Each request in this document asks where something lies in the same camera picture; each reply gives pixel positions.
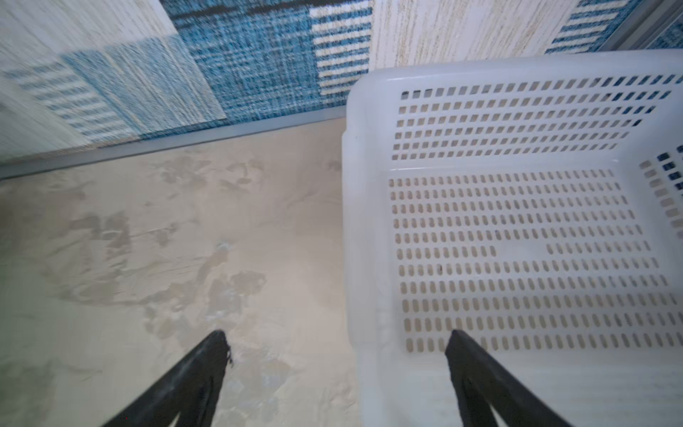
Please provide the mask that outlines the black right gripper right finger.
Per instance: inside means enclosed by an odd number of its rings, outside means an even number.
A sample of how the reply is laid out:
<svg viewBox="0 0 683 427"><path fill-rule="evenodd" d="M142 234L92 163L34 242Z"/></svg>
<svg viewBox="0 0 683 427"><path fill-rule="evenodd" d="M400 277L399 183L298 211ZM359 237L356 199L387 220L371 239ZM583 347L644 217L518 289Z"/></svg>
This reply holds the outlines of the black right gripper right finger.
<svg viewBox="0 0 683 427"><path fill-rule="evenodd" d="M466 332L455 329L445 351L464 426L567 426Z"/></svg>

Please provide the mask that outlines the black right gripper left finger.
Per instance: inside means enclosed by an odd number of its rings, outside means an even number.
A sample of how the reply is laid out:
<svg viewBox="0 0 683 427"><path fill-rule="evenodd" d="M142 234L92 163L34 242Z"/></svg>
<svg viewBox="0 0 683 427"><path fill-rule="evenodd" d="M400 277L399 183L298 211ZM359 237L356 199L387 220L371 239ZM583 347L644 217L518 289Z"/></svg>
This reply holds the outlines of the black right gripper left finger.
<svg viewBox="0 0 683 427"><path fill-rule="evenodd" d="M226 334L215 330L106 425L210 426L231 365Z"/></svg>

